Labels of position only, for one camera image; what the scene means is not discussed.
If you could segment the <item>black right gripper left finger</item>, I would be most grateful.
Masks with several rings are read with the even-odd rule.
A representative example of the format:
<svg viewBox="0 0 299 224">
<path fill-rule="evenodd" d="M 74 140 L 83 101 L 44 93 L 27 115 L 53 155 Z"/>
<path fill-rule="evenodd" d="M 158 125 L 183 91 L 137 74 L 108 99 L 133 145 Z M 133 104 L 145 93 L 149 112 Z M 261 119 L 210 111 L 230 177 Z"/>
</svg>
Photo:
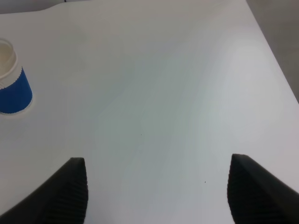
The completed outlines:
<svg viewBox="0 0 299 224">
<path fill-rule="evenodd" d="M 0 216 L 2 224 L 82 224 L 88 205 L 84 158 L 70 158 L 29 196 Z"/>
</svg>

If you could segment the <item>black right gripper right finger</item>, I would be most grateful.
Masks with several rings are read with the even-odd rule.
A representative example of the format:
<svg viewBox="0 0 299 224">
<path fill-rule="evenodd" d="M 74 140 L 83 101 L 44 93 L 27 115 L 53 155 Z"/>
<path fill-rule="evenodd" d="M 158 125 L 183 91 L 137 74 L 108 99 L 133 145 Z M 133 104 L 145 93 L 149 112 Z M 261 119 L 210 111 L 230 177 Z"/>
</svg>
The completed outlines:
<svg viewBox="0 0 299 224">
<path fill-rule="evenodd" d="M 244 154 L 231 156 L 227 199 L 236 224 L 297 224 L 299 194 Z"/>
</svg>

